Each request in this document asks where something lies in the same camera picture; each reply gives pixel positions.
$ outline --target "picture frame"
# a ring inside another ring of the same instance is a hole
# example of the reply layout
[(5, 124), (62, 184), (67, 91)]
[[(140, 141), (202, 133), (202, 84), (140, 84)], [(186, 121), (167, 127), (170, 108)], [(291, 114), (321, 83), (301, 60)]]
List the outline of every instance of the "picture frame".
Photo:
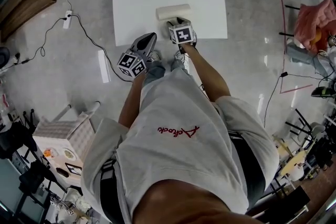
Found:
[(67, 166), (70, 173), (72, 173), (74, 175), (78, 175), (78, 176), (82, 175), (82, 167), (76, 166), (74, 164), (69, 164), (69, 163), (65, 163), (65, 165)]

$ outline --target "shoe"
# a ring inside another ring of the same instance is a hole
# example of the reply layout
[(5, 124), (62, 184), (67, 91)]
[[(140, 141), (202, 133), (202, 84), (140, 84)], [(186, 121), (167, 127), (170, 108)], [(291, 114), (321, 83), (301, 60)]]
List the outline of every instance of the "shoe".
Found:
[(184, 64), (185, 56), (179, 50), (175, 53), (174, 58), (178, 59), (178, 60), (181, 60), (182, 63)]
[(161, 61), (162, 59), (162, 55), (158, 50), (153, 50), (152, 54), (151, 54), (151, 60), (152, 62), (154, 61)]

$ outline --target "black strap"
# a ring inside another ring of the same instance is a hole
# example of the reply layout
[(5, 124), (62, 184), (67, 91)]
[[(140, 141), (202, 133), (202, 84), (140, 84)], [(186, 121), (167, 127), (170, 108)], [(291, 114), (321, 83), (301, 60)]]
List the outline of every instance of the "black strap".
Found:
[(113, 224), (125, 224), (124, 218), (122, 217), (118, 191), (117, 191), (117, 179), (114, 174), (113, 165), (109, 169), (103, 168), (101, 176), (104, 173), (112, 171), (112, 177), (101, 179), (100, 181), (100, 204), (104, 211), (105, 216)]
[(265, 177), (257, 158), (253, 154), (245, 139), (236, 132), (229, 132), (229, 136), (236, 147), (241, 167), (243, 168), (247, 186), (247, 199), (250, 209), (265, 192)]

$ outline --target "marble floor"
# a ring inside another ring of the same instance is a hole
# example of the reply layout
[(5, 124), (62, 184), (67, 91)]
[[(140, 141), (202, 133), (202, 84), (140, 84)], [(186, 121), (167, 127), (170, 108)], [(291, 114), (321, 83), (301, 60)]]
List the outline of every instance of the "marble floor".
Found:
[[(125, 48), (115, 46), (112, 0), (70, 1), (88, 34), (106, 48), (115, 65)], [(321, 1), (283, 0), (293, 6), (316, 5)], [(314, 74), (311, 66), (292, 63), (284, 56), (284, 37), (278, 35), (284, 26), (281, 0), (225, 2), (228, 39), (199, 40), (197, 48), (225, 78), (232, 95), (253, 105), (264, 121), (267, 102), (283, 69), (291, 74), (320, 76)], [(5, 45), (11, 52), (19, 51), (22, 59), (32, 57), (43, 43), (45, 31), (57, 18), (63, 17), (68, 8), (66, 0), (57, 0), (23, 25)], [(296, 15), (295, 11), (285, 10), (287, 32), (293, 31)], [(158, 47), (165, 50), (165, 54), (174, 52), (166, 52), (167, 46), (163, 44)], [(34, 61), (11, 68), (5, 75), (7, 92), (19, 112), (34, 108), (37, 117), (52, 120), (67, 104), (80, 112), (99, 100), (101, 106), (92, 119), (95, 126), (103, 117), (118, 118), (131, 85), (119, 80), (112, 71), (111, 81), (103, 83), (99, 49), (85, 37), (75, 18), (69, 30), (63, 29), (60, 22), (49, 31), (45, 49), (45, 57), (38, 53)], [(190, 70), (200, 84), (192, 64)], [(291, 76), (280, 80), (266, 116), (266, 129), (270, 134), (282, 130), (294, 108), (309, 122), (322, 121), (326, 100), (310, 97), (318, 82)], [(309, 87), (289, 91), (304, 86)]]

